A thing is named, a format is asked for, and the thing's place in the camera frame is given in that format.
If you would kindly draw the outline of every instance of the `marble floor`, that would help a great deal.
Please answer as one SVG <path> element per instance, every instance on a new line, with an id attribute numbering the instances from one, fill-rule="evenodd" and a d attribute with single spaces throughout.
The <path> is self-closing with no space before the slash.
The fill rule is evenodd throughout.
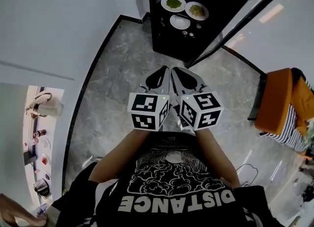
<path id="1" fill-rule="evenodd" d="M 122 20 L 106 46 L 75 122 L 66 169 L 67 189 L 86 160 L 105 156 L 132 129 L 127 103 L 138 77 L 161 65 L 183 67 L 178 60 L 153 52 L 149 27 L 149 20 L 144 25 Z M 259 74 L 222 49 L 190 70 L 222 99 L 225 110 L 220 123 L 212 128 L 217 141 L 235 168 L 249 163 L 258 169 L 252 185 L 264 186 L 268 202 L 272 202 L 302 158 L 272 139 L 257 137 L 258 131 L 247 120 Z M 177 119 L 170 114 L 163 130 L 179 131 Z M 276 175 L 271 179 L 275 169 Z M 252 182 L 256 175 L 250 166 L 238 172 L 241 182 Z"/>

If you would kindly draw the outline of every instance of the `green food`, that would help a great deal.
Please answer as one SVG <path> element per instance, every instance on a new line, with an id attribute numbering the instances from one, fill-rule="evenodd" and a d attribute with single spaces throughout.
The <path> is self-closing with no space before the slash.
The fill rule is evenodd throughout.
<path id="1" fill-rule="evenodd" d="M 193 16 L 197 17 L 205 17 L 205 11 L 202 7 L 197 6 L 197 5 L 192 5 L 190 7 L 190 12 Z"/>
<path id="2" fill-rule="evenodd" d="M 182 5 L 179 0 L 167 0 L 166 4 L 172 9 L 179 8 Z"/>

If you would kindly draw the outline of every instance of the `can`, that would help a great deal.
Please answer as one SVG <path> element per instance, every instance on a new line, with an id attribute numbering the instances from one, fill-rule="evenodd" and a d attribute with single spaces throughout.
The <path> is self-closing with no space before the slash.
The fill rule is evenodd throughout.
<path id="1" fill-rule="evenodd" d="M 38 131 L 36 131 L 36 132 L 33 134 L 33 136 L 34 136 L 34 137 L 40 137 L 40 136 L 45 135 L 46 133 L 47 133 L 47 131 L 46 131 L 45 129 L 43 129 L 43 130 L 38 130 Z"/>
<path id="2" fill-rule="evenodd" d="M 25 144 L 28 146 L 33 146 L 33 145 L 38 144 L 38 143 L 39 143 L 38 138 L 32 138 L 28 143 L 25 143 Z"/>

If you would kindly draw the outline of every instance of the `striped pillow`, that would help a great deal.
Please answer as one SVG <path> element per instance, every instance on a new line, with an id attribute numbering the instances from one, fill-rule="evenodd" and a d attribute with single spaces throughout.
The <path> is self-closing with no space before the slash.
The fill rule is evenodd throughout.
<path id="1" fill-rule="evenodd" d="M 297 152 L 303 152 L 307 147 L 302 144 L 303 137 L 299 130 L 294 129 L 291 137 L 287 140 L 286 145 Z"/>
<path id="2" fill-rule="evenodd" d="M 312 89 L 310 83 L 308 80 L 305 81 L 305 84 L 309 87 L 309 89 L 311 89 L 311 91 L 314 93 L 314 90 Z"/>
<path id="3" fill-rule="evenodd" d="M 287 115 L 281 134 L 275 135 L 275 134 L 270 134 L 267 132 L 260 132 L 259 136 L 270 137 L 270 138 L 273 138 L 277 142 L 285 143 L 292 135 L 292 132 L 295 128 L 295 123 L 296 123 L 296 112 L 293 106 L 289 104 L 288 115 Z"/>

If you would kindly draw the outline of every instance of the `white plate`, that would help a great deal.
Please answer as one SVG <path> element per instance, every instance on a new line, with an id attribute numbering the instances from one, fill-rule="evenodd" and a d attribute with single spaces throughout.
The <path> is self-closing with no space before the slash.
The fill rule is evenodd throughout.
<path id="1" fill-rule="evenodd" d="M 46 137 L 44 137 L 44 138 L 42 138 L 40 140 L 41 140 L 42 145 L 44 146 L 44 148 L 51 149 L 50 141 Z"/>
<path id="2" fill-rule="evenodd" d="M 165 10 L 168 10 L 170 12 L 181 12 L 181 11 L 184 11 L 184 6 L 186 5 L 186 1 L 184 0 L 179 0 L 182 4 L 179 8 L 175 8 L 175 9 L 172 9 L 170 8 L 168 5 L 167 5 L 167 0 L 161 0 L 161 6 L 165 9 Z"/>
<path id="3" fill-rule="evenodd" d="M 191 12 L 190 12 L 190 7 L 192 7 L 192 5 L 197 5 L 197 6 L 202 7 L 204 9 L 204 11 L 205 11 L 205 16 L 204 17 L 197 17 L 197 16 L 192 15 Z M 209 17 L 209 12 L 208 12 L 207 8 L 204 5 L 202 5 L 202 4 L 200 4 L 199 2 L 196 2 L 196 1 L 188 2 L 185 5 L 185 11 L 191 18 L 194 18 L 195 20 L 198 20 L 198 21 L 204 21 L 204 20 L 206 20 Z"/>
<path id="4" fill-rule="evenodd" d="M 177 29 L 186 29 L 190 27 L 191 21 L 177 15 L 172 15 L 170 17 L 170 24 Z"/>

